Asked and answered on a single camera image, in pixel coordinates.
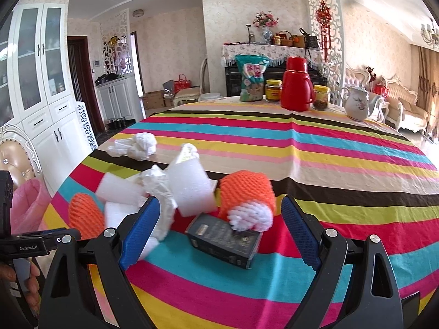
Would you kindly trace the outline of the person's left hand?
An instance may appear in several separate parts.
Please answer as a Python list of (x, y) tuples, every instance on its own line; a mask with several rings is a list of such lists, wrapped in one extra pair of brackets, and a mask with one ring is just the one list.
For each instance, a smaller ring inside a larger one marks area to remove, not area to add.
[[(27, 260), (30, 265), (29, 277), (24, 281), (25, 287), (27, 288), (24, 297), (28, 303), (31, 310), (35, 313), (40, 311), (40, 295), (39, 289), (40, 285), (37, 278), (40, 276), (40, 270), (33, 263)], [(16, 280), (16, 272), (10, 266), (6, 264), (1, 264), (1, 279), (8, 280), (9, 282), (14, 282)]]

